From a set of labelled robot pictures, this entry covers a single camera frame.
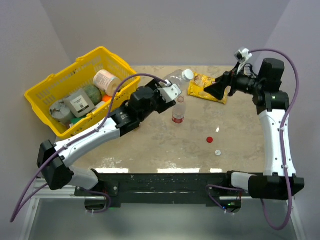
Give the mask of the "red label water bottle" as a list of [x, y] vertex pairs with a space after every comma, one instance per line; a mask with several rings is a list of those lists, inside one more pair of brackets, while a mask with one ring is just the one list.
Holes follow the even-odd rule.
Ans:
[[176, 105], [172, 110], [172, 121], [176, 124], [181, 124], [185, 119], [186, 102], [183, 96], [179, 96], [176, 99]]

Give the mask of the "wide clear plastic bottle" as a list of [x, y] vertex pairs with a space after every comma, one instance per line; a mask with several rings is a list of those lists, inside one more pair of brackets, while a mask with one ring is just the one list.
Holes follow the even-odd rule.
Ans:
[[169, 80], [172, 84], [176, 84], [182, 92], [188, 89], [190, 81], [184, 81], [182, 78], [182, 69], [178, 69], [167, 76], [165, 76], [164, 80]]

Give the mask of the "large white bottle cap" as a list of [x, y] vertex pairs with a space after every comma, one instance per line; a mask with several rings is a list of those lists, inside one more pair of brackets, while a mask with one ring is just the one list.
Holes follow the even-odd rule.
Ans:
[[194, 79], [194, 73], [190, 69], [183, 70], [181, 73], [182, 79], [186, 82], [189, 82]]

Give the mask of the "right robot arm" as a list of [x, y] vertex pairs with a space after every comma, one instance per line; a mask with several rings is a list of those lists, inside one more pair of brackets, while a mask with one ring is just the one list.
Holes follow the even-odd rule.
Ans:
[[291, 158], [288, 135], [289, 96], [280, 90], [285, 65], [281, 60], [265, 58], [258, 74], [245, 74], [235, 67], [218, 77], [204, 91], [221, 100], [226, 88], [228, 96], [243, 92], [252, 96], [264, 135], [265, 169], [258, 175], [230, 172], [230, 180], [223, 183], [223, 192], [230, 197], [241, 189], [254, 199], [287, 201], [300, 192], [305, 181], [297, 177]]

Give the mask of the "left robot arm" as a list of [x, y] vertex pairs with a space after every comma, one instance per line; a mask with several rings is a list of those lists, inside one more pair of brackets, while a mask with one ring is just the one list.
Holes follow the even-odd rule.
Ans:
[[139, 87], [120, 107], [94, 126], [57, 143], [44, 141], [39, 148], [37, 166], [49, 188], [58, 190], [72, 185], [86, 189], [92, 196], [99, 196], [104, 184], [97, 172], [76, 168], [73, 164], [101, 144], [137, 129], [151, 113], [161, 114], [173, 107], [181, 93], [176, 84], [162, 87], [152, 80]]

